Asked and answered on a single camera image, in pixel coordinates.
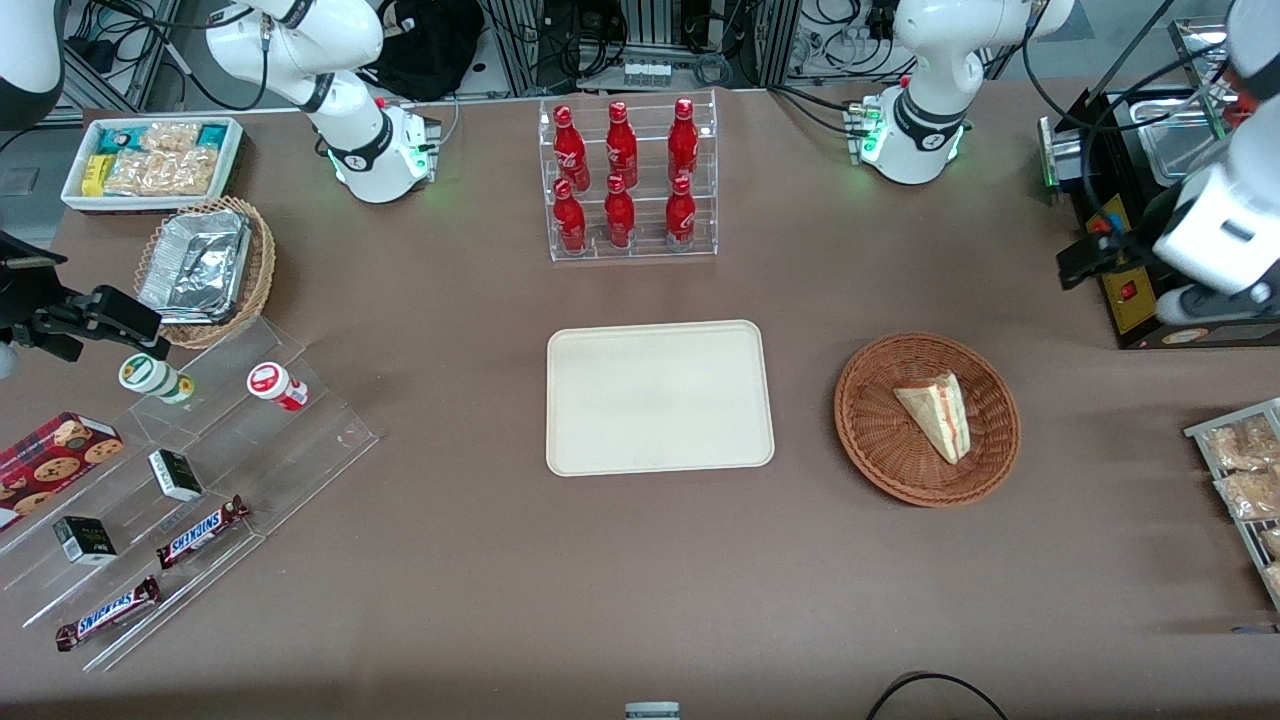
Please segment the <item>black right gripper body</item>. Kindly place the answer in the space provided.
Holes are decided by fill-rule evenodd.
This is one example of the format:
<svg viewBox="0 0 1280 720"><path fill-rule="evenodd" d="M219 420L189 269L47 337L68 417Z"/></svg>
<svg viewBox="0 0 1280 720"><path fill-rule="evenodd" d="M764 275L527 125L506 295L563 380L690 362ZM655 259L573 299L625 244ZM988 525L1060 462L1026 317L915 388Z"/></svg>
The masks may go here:
<svg viewBox="0 0 1280 720"><path fill-rule="evenodd" d="M14 341L13 329L35 314L64 304L74 295L60 282L56 266L68 258L1 233L1 342Z"/></svg>

